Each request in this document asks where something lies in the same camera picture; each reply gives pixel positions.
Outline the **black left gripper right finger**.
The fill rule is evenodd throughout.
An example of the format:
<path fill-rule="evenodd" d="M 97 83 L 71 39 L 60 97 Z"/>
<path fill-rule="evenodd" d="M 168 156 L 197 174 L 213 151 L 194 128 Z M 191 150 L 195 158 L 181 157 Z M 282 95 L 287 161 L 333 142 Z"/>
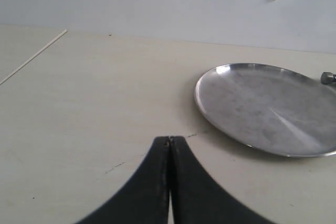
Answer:
<path fill-rule="evenodd" d="M 171 196 L 175 223 L 272 223 L 223 189 L 182 136 L 170 138 Z"/>

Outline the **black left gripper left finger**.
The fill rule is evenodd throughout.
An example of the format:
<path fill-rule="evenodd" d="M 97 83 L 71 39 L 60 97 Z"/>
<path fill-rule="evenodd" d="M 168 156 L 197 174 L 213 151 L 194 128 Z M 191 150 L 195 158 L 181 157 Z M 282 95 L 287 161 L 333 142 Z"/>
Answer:
<path fill-rule="evenodd" d="M 122 188 L 79 223 L 167 223 L 170 139 L 154 139 L 144 160 Z"/>

